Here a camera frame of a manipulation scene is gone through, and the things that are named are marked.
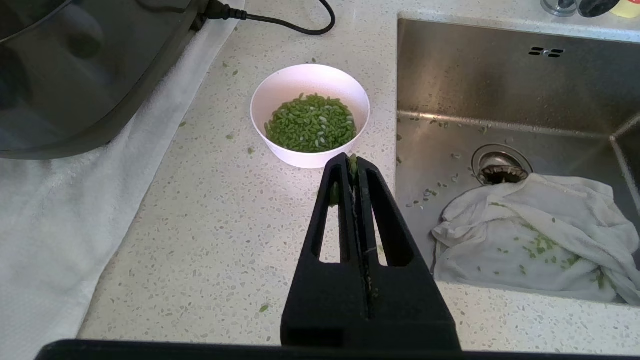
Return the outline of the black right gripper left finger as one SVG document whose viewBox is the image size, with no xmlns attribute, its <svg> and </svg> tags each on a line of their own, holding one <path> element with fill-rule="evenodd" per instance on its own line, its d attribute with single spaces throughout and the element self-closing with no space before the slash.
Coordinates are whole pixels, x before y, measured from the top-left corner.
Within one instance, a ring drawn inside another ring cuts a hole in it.
<svg viewBox="0 0 640 360">
<path fill-rule="evenodd" d="M 337 200 L 339 262 L 320 259 L 332 199 Z M 327 162 L 281 317 L 284 347 L 344 347 L 368 314 L 350 160 Z"/>
</svg>

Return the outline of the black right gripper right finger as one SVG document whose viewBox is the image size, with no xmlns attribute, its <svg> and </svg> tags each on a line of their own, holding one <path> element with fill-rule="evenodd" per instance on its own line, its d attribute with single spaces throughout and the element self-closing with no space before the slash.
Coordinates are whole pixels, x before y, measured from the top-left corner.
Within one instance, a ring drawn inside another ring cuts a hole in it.
<svg viewBox="0 0 640 360">
<path fill-rule="evenodd" d="M 460 350 L 453 316 L 381 171 L 358 158 L 356 179 L 365 323 L 373 346 Z"/>
</svg>

